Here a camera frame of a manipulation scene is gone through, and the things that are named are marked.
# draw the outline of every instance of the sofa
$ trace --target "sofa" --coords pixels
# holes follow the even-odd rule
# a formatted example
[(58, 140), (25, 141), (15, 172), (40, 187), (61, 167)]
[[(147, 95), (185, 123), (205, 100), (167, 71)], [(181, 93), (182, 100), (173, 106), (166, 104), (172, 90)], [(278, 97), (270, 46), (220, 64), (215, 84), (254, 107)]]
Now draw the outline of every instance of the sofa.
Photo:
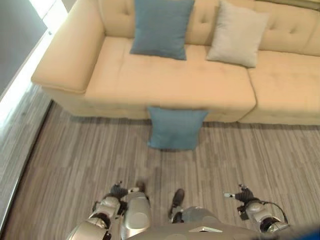
[(320, 124), (320, 0), (228, 0), (269, 13), (257, 65), (207, 61), (218, 0), (195, 0), (187, 60), (130, 54), (134, 0), (77, 0), (37, 66), (72, 115), (148, 119), (147, 106), (204, 109), (206, 122)]

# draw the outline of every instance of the blue pillow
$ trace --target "blue pillow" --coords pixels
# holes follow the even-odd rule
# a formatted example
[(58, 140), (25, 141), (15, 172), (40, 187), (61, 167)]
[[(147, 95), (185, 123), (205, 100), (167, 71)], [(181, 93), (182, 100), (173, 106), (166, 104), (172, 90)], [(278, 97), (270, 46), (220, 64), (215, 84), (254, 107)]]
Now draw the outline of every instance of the blue pillow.
[(194, 0), (135, 0), (131, 54), (186, 60), (185, 35)]
[(194, 149), (198, 132), (208, 114), (202, 110), (168, 110), (148, 107), (152, 121), (152, 137), (148, 145), (157, 149)]

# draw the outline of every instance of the throw pillow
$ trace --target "throw pillow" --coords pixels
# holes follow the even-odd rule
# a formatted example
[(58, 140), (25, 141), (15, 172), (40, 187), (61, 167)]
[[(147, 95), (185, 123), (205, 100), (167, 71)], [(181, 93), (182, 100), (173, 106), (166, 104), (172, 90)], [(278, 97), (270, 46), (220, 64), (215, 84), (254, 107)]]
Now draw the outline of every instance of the throw pillow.
[(131, 54), (186, 60), (185, 34), (194, 0), (135, 0)]
[(254, 68), (269, 15), (220, 1), (209, 61)]
[(152, 137), (148, 145), (157, 149), (192, 150), (198, 143), (198, 132), (208, 114), (203, 110), (169, 110), (148, 107)]

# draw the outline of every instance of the cable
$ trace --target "cable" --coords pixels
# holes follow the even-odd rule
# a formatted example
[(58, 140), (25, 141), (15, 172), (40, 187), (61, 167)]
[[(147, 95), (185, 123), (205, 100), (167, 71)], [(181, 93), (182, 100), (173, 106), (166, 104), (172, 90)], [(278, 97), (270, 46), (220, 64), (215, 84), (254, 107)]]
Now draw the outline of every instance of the cable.
[(272, 201), (260, 201), (263, 205), (266, 204), (271, 204), (271, 205), (275, 205), (278, 209), (280, 209), (280, 211), (282, 212), (283, 218), (284, 218), (284, 222), (287, 224), (288, 223), (288, 218), (286, 213), (283, 211), (283, 209), (276, 203), (272, 202)]

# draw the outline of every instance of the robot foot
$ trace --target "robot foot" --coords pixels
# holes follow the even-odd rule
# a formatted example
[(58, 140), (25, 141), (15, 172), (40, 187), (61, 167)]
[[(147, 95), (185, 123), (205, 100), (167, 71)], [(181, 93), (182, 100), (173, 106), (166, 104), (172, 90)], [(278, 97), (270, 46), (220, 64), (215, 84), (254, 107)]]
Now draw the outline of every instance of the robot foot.
[(182, 208), (181, 205), (185, 198), (185, 191), (178, 189), (172, 199), (172, 204), (168, 213), (168, 217), (172, 223), (182, 223)]

